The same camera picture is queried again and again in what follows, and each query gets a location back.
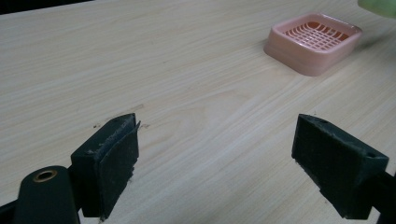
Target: light green object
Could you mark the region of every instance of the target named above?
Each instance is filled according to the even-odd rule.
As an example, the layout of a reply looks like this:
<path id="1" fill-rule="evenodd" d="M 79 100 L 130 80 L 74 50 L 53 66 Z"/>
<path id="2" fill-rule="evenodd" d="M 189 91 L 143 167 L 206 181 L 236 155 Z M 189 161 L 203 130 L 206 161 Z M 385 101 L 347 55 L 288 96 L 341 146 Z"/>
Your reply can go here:
<path id="1" fill-rule="evenodd" d="M 396 19 L 396 0 L 359 0 L 358 4 L 380 16 Z"/>

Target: soap dish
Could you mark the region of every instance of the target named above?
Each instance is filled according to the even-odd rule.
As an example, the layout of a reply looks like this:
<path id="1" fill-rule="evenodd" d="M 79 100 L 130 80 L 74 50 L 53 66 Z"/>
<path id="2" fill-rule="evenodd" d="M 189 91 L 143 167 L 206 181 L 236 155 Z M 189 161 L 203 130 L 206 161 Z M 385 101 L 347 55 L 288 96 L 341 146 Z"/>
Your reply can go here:
<path id="1" fill-rule="evenodd" d="M 264 51 L 306 76 L 319 76 L 343 60 L 361 37 L 357 26 L 310 13 L 271 29 Z"/>

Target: wooden table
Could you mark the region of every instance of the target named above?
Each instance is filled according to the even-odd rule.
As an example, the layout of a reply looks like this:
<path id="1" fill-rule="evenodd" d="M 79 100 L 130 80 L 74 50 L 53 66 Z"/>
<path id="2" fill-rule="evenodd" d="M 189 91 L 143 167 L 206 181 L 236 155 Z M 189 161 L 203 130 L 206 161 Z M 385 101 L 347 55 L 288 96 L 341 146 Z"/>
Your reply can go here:
<path id="1" fill-rule="evenodd" d="M 266 55 L 307 12 L 358 25 L 320 77 Z M 299 113 L 327 119 L 396 171 L 396 25 L 356 1 L 108 0 L 0 16 L 0 204 L 106 121 L 142 121 L 132 182 L 106 223 L 376 223 L 342 219 L 291 158 Z M 97 218 L 81 218 L 97 223 Z"/>

